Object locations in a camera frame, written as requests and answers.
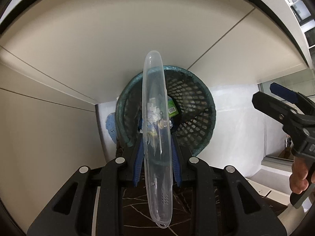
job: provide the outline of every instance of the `clamp handle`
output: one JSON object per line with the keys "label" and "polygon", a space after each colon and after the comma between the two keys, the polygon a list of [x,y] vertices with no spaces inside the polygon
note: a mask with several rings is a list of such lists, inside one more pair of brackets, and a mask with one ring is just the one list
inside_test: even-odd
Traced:
{"label": "clamp handle", "polygon": [[291,193],[290,195],[290,203],[296,209],[298,209],[302,205],[302,203],[306,200],[306,198],[315,189],[315,183],[311,182],[311,178],[314,172],[315,172],[315,162],[312,164],[311,168],[308,171],[308,176],[306,177],[308,181],[308,188],[300,194]]}

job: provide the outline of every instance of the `white cabinet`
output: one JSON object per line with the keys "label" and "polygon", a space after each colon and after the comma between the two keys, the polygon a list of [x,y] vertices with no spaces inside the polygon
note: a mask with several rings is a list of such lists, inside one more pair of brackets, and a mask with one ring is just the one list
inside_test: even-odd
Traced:
{"label": "white cabinet", "polygon": [[190,71],[208,87],[261,83],[307,66],[282,30],[255,9]]}
{"label": "white cabinet", "polygon": [[82,165],[105,165],[95,112],[0,89],[0,193],[26,232]]}
{"label": "white cabinet", "polygon": [[264,114],[251,102],[258,86],[236,85],[210,88],[216,121],[210,143],[198,155],[210,166],[234,166],[251,177],[264,158]]}
{"label": "white cabinet", "polygon": [[261,0],[266,4],[281,20],[281,22],[286,26],[289,32],[292,34],[293,38],[301,48],[308,66],[312,68],[312,60],[310,52],[308,50],[308,43],[305,39],[301,27],[296,20],[294,13],[292,12],[290,6],[287,4],[287,0]]}

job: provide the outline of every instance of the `floor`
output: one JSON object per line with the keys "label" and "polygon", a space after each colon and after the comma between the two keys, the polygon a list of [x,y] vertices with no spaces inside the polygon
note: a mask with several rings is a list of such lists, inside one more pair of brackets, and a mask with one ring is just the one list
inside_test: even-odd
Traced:
{"label": "floor", "polygon": [[[251,103],[257,91],[257,85],[210,88],[217,112],[216,125],[209,145],[199,158],[218,168],[233,165],[245,177],[260,169],[264,157],[264,115]],[[107,162],[115,157],[116,151],[106,127],[115,107],[116,101],[98,105]]]}

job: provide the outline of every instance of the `white panel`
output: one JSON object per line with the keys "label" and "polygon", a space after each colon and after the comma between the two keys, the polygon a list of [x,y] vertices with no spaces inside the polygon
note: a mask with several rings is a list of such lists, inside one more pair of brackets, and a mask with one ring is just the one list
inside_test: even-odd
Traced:
{"label": "white panel", "polygon": [[34,81],[0,62],[0,88],[33,98],[95,112],[95,105]]}
{"label": "white panel", "polygon": [[117,145],[111,139],[111,136],[108,133],[108,129],[106,128],[106,120],[107,116],[116,110],[116,101],[106,102],[102,104],[98,104],[98,114],[100,119],[99,127],[102,130],[103,143],[104,143],[104,154],[106,161],[109,162],[110,160],[116,157],[116,149]]}
{"label": "white panel", "polygon": [[291,8],[285,0],[262,0],[282,21],[300,46],[309,67],[313,67],[308,43]]}
{"label": "white panel", "polygon": [[190,71],[211,87],[260,83],[306,67],[288,37],[255,9],[199,59]]}
{"label": "white panel", "polygon": [[0,90],[0,192],[26,232],[82,165],[105,165],[95,112]]}
{"label": "white panel", "polygon": [[264,115],[266,127],[266,155],[278,157],[284,150],[287,134],[282,130],[283,125],[275,119]]}
{"label": "white panel", "polygon": [[[188,68],[251,9],[244,0],[42,0],[13,23],[0,44],[63,84],[107,102],[142,71],[149,51],[158,50],[165,65]],[[23,70],[33,77],[25,65]]]}
{"label": "white panel", "polygon": [[19,72],[22,75],[25,75],[35,81],[43,83],[47,86],[52,87],[53,89],[59,90],[63,93],[66,93],[72,97],[84,100],[91,104],[97,104],[96,100],[93,100],[67,86],[64,84],[57,82],[56,80],[52,79],[51,77],[39,72],[37,69],[31,67],[24,61],[20,60],[12,53],[9,53],[7,50],[0,47],[0,63],[4,64],[5,66]]}
{"label": "white panel", "polygon": [[305,33],[306,31],[308,31],[314,27],[315,27],[315,20],[311,20],[311,21],[305,23],[303,26],[301,26],[301,29]]}
{"label": "white panel", "polygon": [[265,162],[264,160],[261,163],[262,163],[261,169],[263,170],[277,173],[284,176],[288,176],[288,177],[291,176],[292,174],[292,168],[290,166],[278,165],[278,164],[276,165],[276,163]]}
{"label": "white panel", "polygon": [[252,103],[257,85],[212,87],[216,122],[212,139],[198,155],[210,166],[233,165],[243,176],[254,175],[264,157],[263,114]]}
{"label": "white panel", "polygon": [[279,173],[261,169],[255,175],[253,175],[250,179],[259,184],[262,184],[272,189],[275,189],[277,191],[280,191],[282,193],[291,194],[292,191],[289,185],[289,177],[291,173],[286,172],[286,171],[282,171],[282,173],[283,174],[286,173],[288,175],[282,175]]}
{"label": "white panel", "polygon": [[290,195],[288,194],[284,194],[278,191],[271,191],[267,197],[286,206],[290,204]]}
{"label": "white panel", "polygon": [[246,179],[250,185],[256,190],[256,192],[258,192],[261,196],[266,196],[271,189],[267,186],[264,186],[262,184],[256,183],[250,179]]}

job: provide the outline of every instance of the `green woven basket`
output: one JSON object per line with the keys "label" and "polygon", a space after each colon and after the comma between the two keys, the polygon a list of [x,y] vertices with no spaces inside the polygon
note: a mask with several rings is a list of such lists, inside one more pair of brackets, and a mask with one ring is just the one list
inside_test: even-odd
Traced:
{"label": "green woven basket", "polygon": [[[179,145],[199,154],[212,137],[215,126],[215,104],[207,86],[193,73],[175,66],[164,66],[167,95],[179,115],[174,117],[171,132]],[[121,93],[115,112],[116,129],[122,147],[133,146],[139,135],[142,118],[142,77],[136,75]]]}

